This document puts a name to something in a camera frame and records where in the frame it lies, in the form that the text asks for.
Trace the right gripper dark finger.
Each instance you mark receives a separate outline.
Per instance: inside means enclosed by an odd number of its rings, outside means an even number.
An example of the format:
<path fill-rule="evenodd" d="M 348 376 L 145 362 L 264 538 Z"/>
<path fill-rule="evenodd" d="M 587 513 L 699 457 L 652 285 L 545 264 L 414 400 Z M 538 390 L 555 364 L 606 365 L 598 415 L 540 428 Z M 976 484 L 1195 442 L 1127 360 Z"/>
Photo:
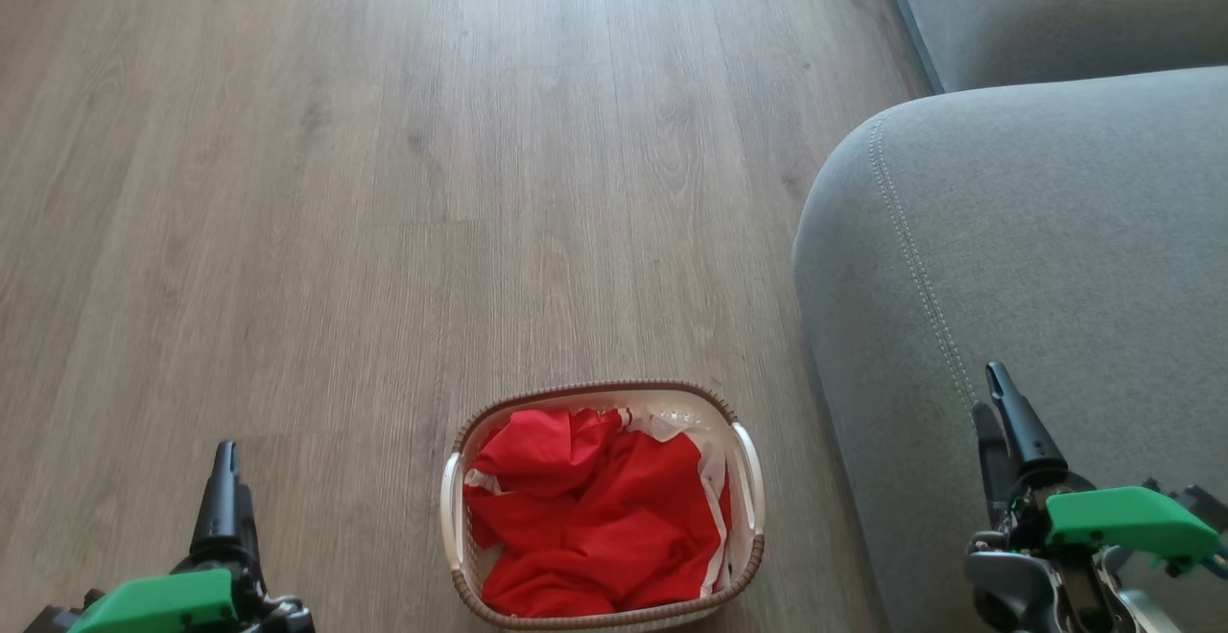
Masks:
<path fill-rule="evenodd" d="M 987 363 L 985 376 L 1000 415 L 1005 445 L 1016 467 L 1016 481 L 1027 488 L 1043 488 L 1063 481 L 1070 463 L 1027 396 L 1009 379 L 1005 363 Z"/>
<path fill-rule="evenodd" d="M 977 403 L 973 407 L 971 415 L 977 431 L 977 457 L 989 524 L 1001 524 L 1016 481 L 1014 466 L 1000 418 L 991 407 Z"/>

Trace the white woven-rim laundry basket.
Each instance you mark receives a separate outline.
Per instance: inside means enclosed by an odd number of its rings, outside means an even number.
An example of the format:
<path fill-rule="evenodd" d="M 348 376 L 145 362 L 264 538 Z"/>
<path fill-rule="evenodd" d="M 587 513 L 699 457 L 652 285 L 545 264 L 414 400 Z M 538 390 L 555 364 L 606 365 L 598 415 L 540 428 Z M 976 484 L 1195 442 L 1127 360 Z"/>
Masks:
<path fill-rule="evenodd" d="M 515 411 L 648 411 L 715 431 L 725 447 L 729 472 L 732 520 L 725 547 L 723 589 L 710 597 L 642 608 L 625 615 L 600 615 L 575 619 L 516 619 L 497 615 L 483 604 L 480 589 L 494 568 L 496 549 L 479 547 L 472 529 L 469 506 L 463 497 L 465 471 L 486 440 L 488 434 L 508 422 Z M 689 621 L 715 615 L 736 599 L 756 575 L 765 548 L 765 486 L 763 465 L 756 449 L 725 402 L 706 388 L 670 380 L 602 381 L 544 388 L 519 395 L 479 411 L 458 433 L 445 465 L 441 481 L 441 535 L 449 572 L 460 602 L 478 619 L 503 633 L 655 633 Z"/>

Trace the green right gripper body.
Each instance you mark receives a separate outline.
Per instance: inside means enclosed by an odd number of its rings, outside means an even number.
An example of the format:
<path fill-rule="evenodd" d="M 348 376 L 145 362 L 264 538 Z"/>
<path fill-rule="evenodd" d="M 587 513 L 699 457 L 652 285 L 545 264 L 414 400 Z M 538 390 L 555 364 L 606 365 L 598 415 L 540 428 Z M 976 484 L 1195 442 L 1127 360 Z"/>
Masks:
<path fill-rule="evenodd" d="M 1062 481 L 1020 489 L 1000 517 L 1000 549 L 1041 559 L 1070 549 L 1117 549 L 1122 558 L 1141 551 L 1167 576 L 1200 567 L 1228 581 L 1228 504 L 1196 484 L 1167 492 L 1158 481 L 1114 488 Z"/>

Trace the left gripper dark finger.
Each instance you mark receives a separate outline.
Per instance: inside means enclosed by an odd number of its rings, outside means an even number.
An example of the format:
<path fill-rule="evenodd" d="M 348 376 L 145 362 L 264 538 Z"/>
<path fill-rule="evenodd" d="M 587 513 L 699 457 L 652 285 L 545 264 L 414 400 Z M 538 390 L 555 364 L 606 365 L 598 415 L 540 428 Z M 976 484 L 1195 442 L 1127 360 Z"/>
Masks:
<path fill-rule="evenodd" d="M 251 488 L 246 483 L 239 483 L 236 490 L 237 525 L 239 529 L 239 541 L 248 554 L 248 568 L 251 576 L 262 584 L 262 558 L 259 549 L 259 537 L 255 521 L 254 501 L 251 497 Z"/>
<path fill-rule="evenodd" d="M 241 547 L 236 442 L 223 440 L 215 451 L 212 470 L 203 488 L 196 527 L 190 538 L 192 565 L 235 558 Z"/>

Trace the red sports jersey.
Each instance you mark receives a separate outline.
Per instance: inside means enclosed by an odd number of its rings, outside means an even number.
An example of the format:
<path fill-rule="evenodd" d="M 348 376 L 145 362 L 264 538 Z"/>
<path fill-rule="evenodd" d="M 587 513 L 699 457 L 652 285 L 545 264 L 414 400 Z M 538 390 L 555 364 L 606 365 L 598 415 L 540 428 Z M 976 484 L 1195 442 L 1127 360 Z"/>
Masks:
<path fill-rule="evenodd" d="M 516 619 L 625 615 L 723 589 L 731 484 L 715 431 L 648 411 L 515 411 L 465 471 L 483 604 Z"/>

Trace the grey fabric sofa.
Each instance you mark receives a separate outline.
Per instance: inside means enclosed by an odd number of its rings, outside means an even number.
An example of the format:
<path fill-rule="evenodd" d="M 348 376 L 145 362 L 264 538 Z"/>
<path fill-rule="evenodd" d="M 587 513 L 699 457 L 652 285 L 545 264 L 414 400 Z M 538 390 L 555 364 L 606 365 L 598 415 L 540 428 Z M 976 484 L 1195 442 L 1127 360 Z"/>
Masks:
<path fill-rule="evenodd" d="M 1092 484 L 1228 504 L 1228 66 L 885 109 L 815 176 L 792 265 L 892 633 L 982 631 L 987 363 Z"/>

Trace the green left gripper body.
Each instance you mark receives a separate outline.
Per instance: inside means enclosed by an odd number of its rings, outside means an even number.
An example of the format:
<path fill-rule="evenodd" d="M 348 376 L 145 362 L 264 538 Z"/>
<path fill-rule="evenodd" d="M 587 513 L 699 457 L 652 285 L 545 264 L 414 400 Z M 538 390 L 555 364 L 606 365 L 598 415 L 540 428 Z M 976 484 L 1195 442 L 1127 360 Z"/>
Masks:
<path fill-rule="evenodd" d="M 25 633 L 316 633 L 316 621 L 303 599 L 271 597 L 258 567 L 212 560 L 48 605 Z"/>

